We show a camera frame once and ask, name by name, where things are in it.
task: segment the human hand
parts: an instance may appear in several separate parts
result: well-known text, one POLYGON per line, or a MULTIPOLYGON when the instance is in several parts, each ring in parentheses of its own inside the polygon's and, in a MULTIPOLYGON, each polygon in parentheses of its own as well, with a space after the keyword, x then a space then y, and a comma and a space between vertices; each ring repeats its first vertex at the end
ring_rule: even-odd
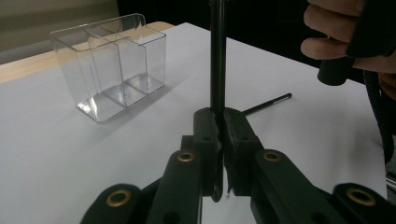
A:
MULTIPOLYGON (((304 22, 311 29, 330 38, 307 38, 301 45, 304 55, 317 60, 346 56, 365 0, 308 0, 311 4, 304 13, 304 22)), ((389 57, 376 56, 357 59, 355 68, 396 74, 396 51, 389 57)))

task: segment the black metal rod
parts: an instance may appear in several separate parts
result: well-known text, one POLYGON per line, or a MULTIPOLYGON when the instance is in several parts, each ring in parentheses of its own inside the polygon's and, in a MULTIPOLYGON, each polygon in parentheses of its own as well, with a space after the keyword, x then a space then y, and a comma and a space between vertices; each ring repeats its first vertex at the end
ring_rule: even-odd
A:
POLYGON ((225 107, 226 1, 211 0, 210 108, 217 118, 225 107))

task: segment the brass insert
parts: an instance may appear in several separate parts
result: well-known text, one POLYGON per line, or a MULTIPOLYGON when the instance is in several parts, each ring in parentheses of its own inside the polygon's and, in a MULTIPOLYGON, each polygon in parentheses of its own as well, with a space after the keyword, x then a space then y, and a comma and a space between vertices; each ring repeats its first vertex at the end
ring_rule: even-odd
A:
POLYGON ((276 152, 264 152, 264 159, 268 161, 280 161, 281 156, 276 152))
POLYGON ((183 153, 179 154, 177 156, 177 158, 178 158, 179 161, 184 161, 184 162, 193 161, 194 160, 194 154, 192 154, 190 152, 183 152, 183 153))
POLYGON ((374 196, 363 190, 363 189, 348 189, 346 191, 347 197, 355 203, 360 203, 366 206, 374 206, 375 205, 375 198, 374 196))
POLYGON ((128 203, 131 197, 132 194, 129 190, 119 189, 108 195, 106 203, 110 207, 120 207, 128 203))

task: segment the clear acrylic container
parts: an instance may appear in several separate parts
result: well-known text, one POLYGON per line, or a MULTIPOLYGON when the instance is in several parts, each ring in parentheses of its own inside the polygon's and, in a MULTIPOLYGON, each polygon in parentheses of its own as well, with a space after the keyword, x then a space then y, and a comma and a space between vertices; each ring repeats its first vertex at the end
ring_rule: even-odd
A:
POLYGON ((49 34, 77 108, 106 122, 165 82, 165 34, 132 14, 49 34))

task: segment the white table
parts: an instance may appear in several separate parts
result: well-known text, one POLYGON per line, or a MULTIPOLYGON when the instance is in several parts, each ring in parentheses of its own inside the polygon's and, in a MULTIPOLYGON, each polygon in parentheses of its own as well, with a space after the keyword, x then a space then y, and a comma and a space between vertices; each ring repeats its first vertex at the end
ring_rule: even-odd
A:
MULTIPOLYGON (((209 106, 210 33, 167 34, 166 84, 106 124, 78 111, 59 67, 0 85, 0 223, 79 223, 106 188, 163 174, 193 113, 209 106)), ((245 110, 264 147, 286 153, 317 187, 362 184, 386 197, 381 138, 364 86, 328 87, 318 70, 228 40, 226 106, 245 110)), ((255 223, 249 198, 204 199, 203 223, 255 223)))

